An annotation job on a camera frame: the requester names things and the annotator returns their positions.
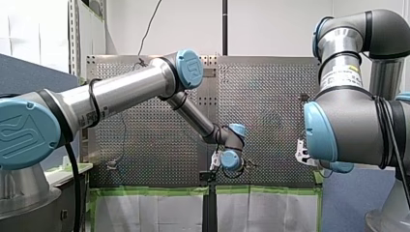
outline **pegboard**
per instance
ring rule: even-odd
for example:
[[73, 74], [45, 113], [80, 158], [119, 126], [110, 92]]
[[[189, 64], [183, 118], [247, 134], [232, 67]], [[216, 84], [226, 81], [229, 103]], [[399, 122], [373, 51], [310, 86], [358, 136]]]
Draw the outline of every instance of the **pegboard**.
[[[137, 70], [141, 61], [148, 65], [154, 57], [89, 56], [88, 79]], [[189, 91], [193, 102], [200, 91]], [[190, 125], [157, 98], [101, 121], [89, 130], [88, 146], [88, 160], [95, 164], [90, 175], [94, 188], [198, 186], [198, 157], [206, 157], [207, 148]]]
[[[90, 56], [88, 79], [127, 73], [140, 68], [139, 58], [148, 64], [154, 57]], [[201, 60], [205, 78], [198, 89], [190, 91], [190, 98], [212, 122], [245, 124], [244, 157], [259, 165], [236, 180], [220, 174], [219, 184], [314, 187], [312, 168], [297, 163], [294, 154], [304, 127], [298, 97], [314, 95], [317, 62], [313, 58], [217, 56], [201, 56]], [[88, 160], [95, 164], [90, 176], [94, 188], [197, 187], [198, 173], [209, 167], [215, 150], [158, 99], [100, 122], [89, 130], [88, 146]], [[110, 162], [120, 157], [112, 168]]]
[[313, 58], [220, 57], [220, 124], [247, 127], [243, 157], [259, 166], [219, 184], [313, 187], [312, 167], [295, 159], [304, 129], [302, 93], [313, 96], [318, 64]]

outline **white wall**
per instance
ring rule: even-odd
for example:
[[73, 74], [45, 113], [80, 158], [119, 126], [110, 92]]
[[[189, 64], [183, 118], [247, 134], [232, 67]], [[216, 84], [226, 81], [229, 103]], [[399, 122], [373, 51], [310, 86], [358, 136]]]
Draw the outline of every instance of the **white wall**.
[[[158, 1], [106, 0], [107, 52], [137, 54]], [[219, 0], [162, 1], [141, 54], [166, 54], [191, 48], [202, 54], [221, 51]]]
[[69, 71], [67, 0], [0, 0], [0, 6], [0, 53]]
[[[157, 1], [106, 0], [107, 52], [136, 54]], [[310, 56], [315, 24], [332, 0], [229, 1], [229, 54]], [[162, 1], [142, 54], [192, 48], [221, 53], [221, 1]]]
[[312, 32], [328, 15], [331, 0], [229, 1], [229, 54], [312, 56]]

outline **black cable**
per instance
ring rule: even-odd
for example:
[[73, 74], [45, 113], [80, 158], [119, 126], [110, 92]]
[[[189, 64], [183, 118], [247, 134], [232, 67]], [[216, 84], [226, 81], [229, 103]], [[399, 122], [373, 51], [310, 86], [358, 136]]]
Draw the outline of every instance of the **black cable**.
[[[387, 131], [387, 135], [388, 138], [390, 138], [391, 143], [393, 144], [393, 149], [395, 152], [395, 158], [397, 159], [397, 164], [398, 164], [398, 170], [400, 172], [400, 176], [401, 176], [401, 181], [403, 183], [403, 188], [404, 188], [404, 193], [406, 195], [406, 200], [407, 200], [407, 205], [409, 207], [410, 210], [410, 191], [409, 191], [409, 187], [408, 187], [408, 182], [407, 182], [407, 175], [406, 175], [406, 169], [403, 165], [403, 159], [400, 156], [400, 152], [397, 148], [397, 143], [395, 140], [395, 131], [393, 130], [393, 119], [390, 115], [389, 112], [389, 108], [388, 108], [388, 104], [386, 102], [386, 100], [384, 100], [383, 98], [380, 97], [374, 97], [375, 98], [375, 102], [376, 102], [376, 108], [379, 108], [380, 111], [378, 111], [378, 114], [380, 113], [379, 119], [383, 120], [382, 124], [385, 125], [386, 131]], [[390, 160], [391, 159], [391, 153], [384, 153], [383, 154], [383, 162], [386, 160]]]
[[148, 33], [150, 32], [151, 23], [152, 23], [153, 20], [154, 20], [155, 14], [157, 13], [158, 7], [160, 6], [160, 3], [161, 3], [161, 2], [162, 2], [162, 0], [158, 1], [157, 6], [156, 6], [156, 8], [155, 8], [155, 10], [154, 10], [154, 13], [153, 13], [153, 15], [151, 16], [150, 22], [148, 23], [147, 31], [145, 32], [145, 35], [144, 35], [144, 37], [142, 38], [142, 41], [141, 41], [141, 47], [139, 48], [138, 56], [141, 54], [142, 47], [144, 46], [145, 38], [147, 38]]
[[121, 151], [121, 155], [118, 158], [107, 162], [107, 168], [109, 170], [117, 170], [118, 163], [124, 158], [124, 154], [126, 153], [126, 145], [125, 144], [126, 144], [126, 137], [127, 137], [127, 124], [126, 124], [126, 121], [124, 120], [123, 112], [121, 112], [121, 121], [124, 125], [122, 151]]
[[96, 96], [94, 95], [94, 83], [96, 83], [97, 81], [100, 81], [101, 79], [99, 79], [99, 78], [95, 78], [95, 79], [92, 79], [91, 81], [90, 81], [90, 83], [88, 84], [88, 93], [90, 94], [90, 99], [91, 99], [91, 101], [93, 102], [93, 105], [94, 105], [94, 108], [96, 109], [96, 115], [97, 115], [97, 119], [93, 122], [93, 124], [90, 126], [90, 127], [88, 127], [88, 128], [93, 128], [93, 127], [95, 127], [99, 122], [100, 122], [100, 119], [101, 119], [101, 113], [100, 113], [100, 108], [99, 108], [99, 104], [97, 103], [97, 99], [96, 99]]
[[136, 62], [136, 63], [133, 64], [133, 66], [132, 66], [132, 70], [133, 70], [133, 71], [135, 71], [136, 65], [139, 65], [139, 66], [141, 66], [142, 68], [148, 66], [148, 65], [145, 63], [145, 61], [144, 61], [141, 57], [138, 57], [138, 60], [139, 60], [139, 62]]
[[319, 175], [320, 175], [322, 178], [324, 178], [324, 179], [330, 178], [330, 177], [332, 176], [332, 174], [334, 173], [334, 171], [331, 170], [331, 172], [329, 173], [329, 175], [325, 176], [325, 175], [322, 174], [322, 172], [320, 171], [320, 169], [317, 169], [317, 172], [318, 172]]
[[385, 114], [383, 113], [383, 108], [382, 108], [380, 97], [375, 96], [373, 98], [374, 98], [374, 104], [376, 106], [376, 113], [377, 113], [377, 118], [379, 121], [380, 130], [382, 131], [382, 136], [383, 136], [384, 151], [382, 155], [382, 160], [379, 164], [379, 168], [385, 169], [389, 165], [392, 159], [392, 154], [389, 151], [389, 137], [388, 137], [388, 132], [386, 128], [387, 119], [385, 117]]
[[81, 226], [81, 184], [79, 179], [78, 166], [76, 163], [75, 154], [73, 147], [70, 143], [65, 145], [67, 154], [69, 155], [70, 163], [73, 169], [73, 179], [74, 179], [74, 228], [73, 232], [79, 232]]

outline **green tape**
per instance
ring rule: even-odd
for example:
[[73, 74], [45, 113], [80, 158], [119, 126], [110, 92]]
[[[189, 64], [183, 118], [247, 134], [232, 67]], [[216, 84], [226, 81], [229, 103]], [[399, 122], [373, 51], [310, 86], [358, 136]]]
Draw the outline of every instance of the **green tape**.
[[323, 176], [320, 175], [320, 171], [313, 171], [314, 175], [314, 181], [316, 182], [317, 185], [323, 184]]
[[98, 196], [92, 191], [92, 189], [90, 189], [89, 207], [90, 207], [90, 219], [91, 219], [91, 232], [94, 232], [95, 227], [96, 227], [97, 199], [98, 199]]
[[217, 194], [248, 194], [250, 186], [217, 186]]
[[259, 187], [252, 186], [250, 192], [262, 192], [273, 194], [291, 194], [291, 195], [317, 195], [321, 188], [276, 188], [276, 187]]
[[92, 188], [91, 194], [97, 196], [189, 196], [204, 195], [207, 188], [148, 188], [148, 187], [119, 187], [119, 188]]
[[317, 190], [317, 221], [316, 221], [317, 232], [320, 232], [322, 230], [322, 197], [323, 197], [323, 189], [319, 188]]

